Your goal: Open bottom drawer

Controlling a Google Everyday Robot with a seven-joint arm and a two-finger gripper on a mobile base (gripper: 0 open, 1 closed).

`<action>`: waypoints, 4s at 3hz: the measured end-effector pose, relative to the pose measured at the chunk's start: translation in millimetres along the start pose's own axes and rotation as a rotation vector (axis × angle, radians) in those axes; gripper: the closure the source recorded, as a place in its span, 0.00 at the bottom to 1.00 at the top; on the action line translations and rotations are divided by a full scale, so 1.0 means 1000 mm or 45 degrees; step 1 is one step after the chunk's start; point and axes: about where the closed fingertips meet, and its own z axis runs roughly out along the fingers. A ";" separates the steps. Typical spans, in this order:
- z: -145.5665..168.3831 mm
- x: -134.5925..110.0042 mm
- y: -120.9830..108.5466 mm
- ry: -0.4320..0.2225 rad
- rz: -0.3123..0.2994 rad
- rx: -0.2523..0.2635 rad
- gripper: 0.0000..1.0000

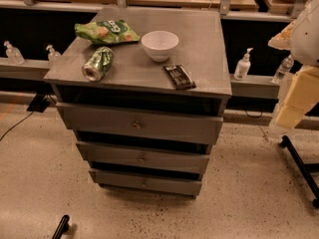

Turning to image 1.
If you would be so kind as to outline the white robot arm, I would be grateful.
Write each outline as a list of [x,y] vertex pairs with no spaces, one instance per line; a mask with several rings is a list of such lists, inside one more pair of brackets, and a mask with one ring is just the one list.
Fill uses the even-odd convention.
[[290,130],[319,104],[319,0],[311,0],[268,45],[289,51],[301,64],[274,119],[276,126]]

